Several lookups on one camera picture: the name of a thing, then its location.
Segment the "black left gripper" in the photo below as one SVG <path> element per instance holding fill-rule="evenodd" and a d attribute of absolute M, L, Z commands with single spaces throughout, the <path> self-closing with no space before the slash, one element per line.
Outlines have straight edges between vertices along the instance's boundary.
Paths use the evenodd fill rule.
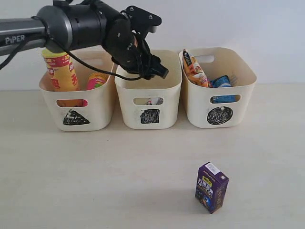
<path fill-rule="evenodd" d="M 169 70 L 161 59 L 151 53 L 148 43 L 138 33 L 111 35 L 112 61 L 125 71 L 139 76 L 160 76 L 165 79 Z"/>

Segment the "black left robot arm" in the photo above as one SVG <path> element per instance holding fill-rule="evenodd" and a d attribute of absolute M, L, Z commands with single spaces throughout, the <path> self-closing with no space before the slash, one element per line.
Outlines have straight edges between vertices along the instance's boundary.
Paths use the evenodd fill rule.
<path fill-rule="evenodd" d="M 117 11 L 100 0 L 73 4 L 55 0 L 25 19 L 0 21 L 0 53 L 5 67 L 17 53 L 46 48 L 53 53 L 100 45 L 126 72 L 135 79 L 165 78 L 168 69 L 153 55 L 145 38 L 154 33 L 162 19 L 136 6 Z"/>

